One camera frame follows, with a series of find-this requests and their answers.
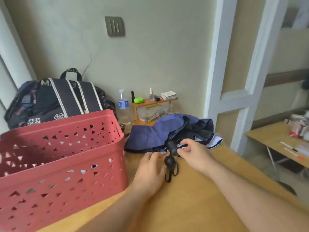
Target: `blue label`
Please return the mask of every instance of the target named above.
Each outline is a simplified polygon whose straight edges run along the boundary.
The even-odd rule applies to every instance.
[[[119,108],[120,109],[125,109],[129,107],[129,101],[118,101]]]

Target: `plastic storage box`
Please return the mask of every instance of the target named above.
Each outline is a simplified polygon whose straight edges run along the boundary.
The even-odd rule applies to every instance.
[[[171,110],[172,104],[166,102],[137,108],[137,114],[140,121],[149,123],[167,115]]]
[[[124,142],[111,110],[2,134],[0,231],[36,231],[125,190]]]

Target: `backpack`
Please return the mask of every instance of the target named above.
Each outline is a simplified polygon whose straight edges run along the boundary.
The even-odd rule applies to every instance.
[[[77,80],[67,80],[66,72],[75,72]],[[113,110],[117,118],[115,104],[105,97],[105,91],[82,81],[78,70],[69,68],[60,79],[46,78],[21,85],[4,119],[9,129],[14,129],[105,109]]]

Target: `person's left hand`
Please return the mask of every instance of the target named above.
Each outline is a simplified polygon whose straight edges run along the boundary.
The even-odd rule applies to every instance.
[[[157,161],[162,154],[159,152],[147,152],[141,159],[136,171],[132,188],[137,190],[145,200],[153,196],[162,186],[166,174],[166,165],[163,165],[160,172],[157,171]]]

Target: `hand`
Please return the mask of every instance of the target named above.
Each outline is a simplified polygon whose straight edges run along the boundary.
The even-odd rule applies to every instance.
[[[145,200],[153,196],[162,186],[166,174],[166,165],[163,165],[160,172],[157,171],[157,161],[162,154],[159,152],[147,152],[136,171],[132,188],[141,193]]]
[[[181,144],[188,144],[185,149],[179,148],[177,153],[183,157],[189,166],[209,177],[209,169],[217,162],[205,145],[192,139],[183,139]]]

